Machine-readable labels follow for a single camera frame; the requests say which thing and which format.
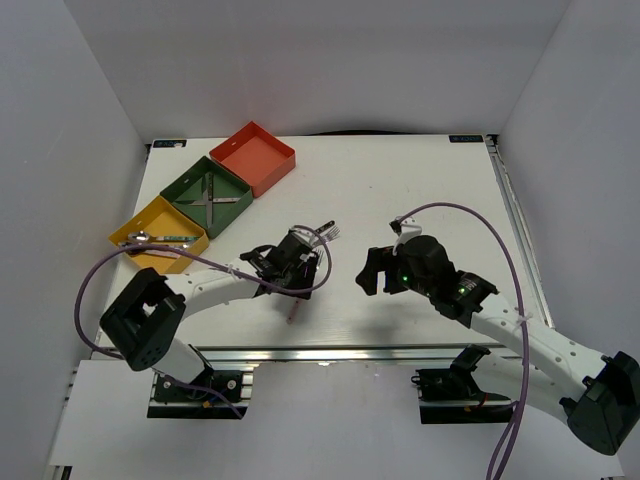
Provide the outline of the pink handled fork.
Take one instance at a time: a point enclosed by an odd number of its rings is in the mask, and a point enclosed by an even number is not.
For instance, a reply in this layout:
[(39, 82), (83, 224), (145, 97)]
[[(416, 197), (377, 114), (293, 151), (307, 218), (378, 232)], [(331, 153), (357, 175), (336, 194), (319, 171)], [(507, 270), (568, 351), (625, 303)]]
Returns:
[(295, 317), (296, 317), (296, 314), (297, 314), (297, 312), (299, 310), (300, 303), (301, 303), (300, 299), (297, 299), (293, 303), (293, 305), (291, 307), (291, 310), (289, 311), (289, 314), (288, 314), (287, 319), (286, 319), (286, 323), (287, 324), (292, 324), (295, 321)]

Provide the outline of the green handled fork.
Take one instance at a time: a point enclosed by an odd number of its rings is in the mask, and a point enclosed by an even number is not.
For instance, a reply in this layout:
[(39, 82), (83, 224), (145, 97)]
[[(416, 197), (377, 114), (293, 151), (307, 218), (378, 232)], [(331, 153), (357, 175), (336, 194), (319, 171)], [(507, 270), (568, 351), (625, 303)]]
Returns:
[(340, 235), (340, 229), (337, 226), (331, 227), (329, 230), (323, 233), (322, 238), (325, 242), (329, 243), (337, 239)]

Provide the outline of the pink handled knife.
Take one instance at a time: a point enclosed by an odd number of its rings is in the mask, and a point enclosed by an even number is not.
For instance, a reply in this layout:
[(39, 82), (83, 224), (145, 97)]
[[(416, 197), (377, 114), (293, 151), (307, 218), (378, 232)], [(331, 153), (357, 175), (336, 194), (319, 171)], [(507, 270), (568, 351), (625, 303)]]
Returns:
[(230, 204), (230, 203), (236, 203), (237, 201), (240, 200), (240, 197), (217, 197), (217, 198), (213, 198), (212, 200), (194, 200), (194, 201), (189, 201), (186, 202), (186, 205), (192, 205), (192, 206), (205, 206), (208, 204)]

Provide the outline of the brown handled knife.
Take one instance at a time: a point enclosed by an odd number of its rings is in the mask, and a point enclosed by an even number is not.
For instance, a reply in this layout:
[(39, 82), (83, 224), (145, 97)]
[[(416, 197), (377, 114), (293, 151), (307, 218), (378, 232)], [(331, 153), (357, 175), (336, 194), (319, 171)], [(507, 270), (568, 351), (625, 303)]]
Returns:
[(210, 227), (213, 222), (213, 200), (214, 200), (214, 191), (213, 191), (213, 175), (211, 172), (208, 172), (205, 176), (206, 183), (206, 193), (204, 194), (205, 198), (205, 210), (206, 210), (206, 224), (207, 227)]

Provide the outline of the green handled knife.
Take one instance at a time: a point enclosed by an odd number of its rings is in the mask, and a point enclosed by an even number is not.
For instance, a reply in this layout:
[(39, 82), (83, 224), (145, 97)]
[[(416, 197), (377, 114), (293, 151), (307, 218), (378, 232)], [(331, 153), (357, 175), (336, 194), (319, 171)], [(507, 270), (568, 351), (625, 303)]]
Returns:
[(201, 195), (201, 199), (200, 199), (200, 200), (205, 200), (205, 198), (204, 198), (204, 194), (206, 193), (206, 183), (205, 183), (205, 176), (206, 176), (206, 174), (205, 174), (205, 175), (203, 176), (203, 178), (202, 178), (202, 184), (201, 184), (201, 187), (202, 187), (202, 195)]

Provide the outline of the green handled spoon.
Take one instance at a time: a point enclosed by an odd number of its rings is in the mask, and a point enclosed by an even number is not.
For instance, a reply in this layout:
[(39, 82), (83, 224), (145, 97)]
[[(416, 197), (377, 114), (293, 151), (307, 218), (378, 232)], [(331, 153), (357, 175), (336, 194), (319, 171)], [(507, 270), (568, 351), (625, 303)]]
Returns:
[(190, 243), (199, 239), (198, 236), (182, 235), (159, 235), (154, 236), (145, 231), (131, 232), (127, 239), (132, 242), (167, 242), (167, 243)]

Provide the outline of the brown handled spoon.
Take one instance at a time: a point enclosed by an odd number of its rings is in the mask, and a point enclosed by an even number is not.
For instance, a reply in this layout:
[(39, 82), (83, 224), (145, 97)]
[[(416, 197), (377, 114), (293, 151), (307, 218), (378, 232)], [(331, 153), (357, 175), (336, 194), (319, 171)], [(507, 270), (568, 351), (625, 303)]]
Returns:
[(118, 247), (133, 247), (135, 249), (141, 249), (142, 247), (150, 247), (151, 250), (159, 249), (160, 247), (170, 247), (179, 250), (186, 250), (192, 244), (191, 243), (155, 243), (155, 242), (132, 242), (132, 241), (120, 241), (117, 243)]

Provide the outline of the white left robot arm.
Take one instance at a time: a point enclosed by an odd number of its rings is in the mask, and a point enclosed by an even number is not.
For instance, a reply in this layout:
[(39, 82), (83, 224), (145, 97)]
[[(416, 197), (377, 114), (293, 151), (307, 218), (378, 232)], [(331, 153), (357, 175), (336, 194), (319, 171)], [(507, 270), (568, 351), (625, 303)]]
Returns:
[(276, 245), (261, 245), (229, 264), (195, 273), (137, 272), (106, 309), (100, 327), (133, 371), (152, 369), (199, 399), (211, 387), (213, 368), (193, 346), (176, 338), (195, 314), (238, 300), (277, 293), (307, 300), (319, 250), (327, 242), (315, 231), (292, 228)]

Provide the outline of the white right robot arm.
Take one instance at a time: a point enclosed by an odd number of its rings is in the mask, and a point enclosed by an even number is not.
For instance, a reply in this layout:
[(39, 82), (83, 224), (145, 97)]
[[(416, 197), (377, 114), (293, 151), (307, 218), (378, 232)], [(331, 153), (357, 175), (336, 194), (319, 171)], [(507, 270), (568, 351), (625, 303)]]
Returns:
[(585, 445), (616, 454), (639, 421), (639, 364), (608, 356), (557, 331), (519, 318), (495, 285), (458, 270), (445, 248), (426, 235), (369, 249), (355, 282), (372, 296), (413, 291), (442, 316), (488, 336), (531, 365), (527, 402), (565, 422)]

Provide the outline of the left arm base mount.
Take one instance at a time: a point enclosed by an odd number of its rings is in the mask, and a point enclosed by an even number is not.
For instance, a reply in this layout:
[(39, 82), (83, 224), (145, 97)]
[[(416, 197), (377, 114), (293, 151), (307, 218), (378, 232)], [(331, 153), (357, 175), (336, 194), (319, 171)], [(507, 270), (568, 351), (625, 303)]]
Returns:
[(241, 420), (252, 395), (253, 371), (223, 364), (198, 380), (199, 389), (186, 388), (154, 374), (147, 407), (150, 419)]

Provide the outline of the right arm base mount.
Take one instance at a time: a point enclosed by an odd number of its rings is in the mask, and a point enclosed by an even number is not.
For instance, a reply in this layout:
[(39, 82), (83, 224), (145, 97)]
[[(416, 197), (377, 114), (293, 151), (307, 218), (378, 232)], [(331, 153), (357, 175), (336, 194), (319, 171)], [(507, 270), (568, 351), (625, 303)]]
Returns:
[(479, 361), (490, 354), (488, 348), (469, 345), (447, 368), (415, 371), (411, 382), (417, 389), (423, 425), (506, 424), (511, 420), (514, 402), (481, 390), (472, 377)]

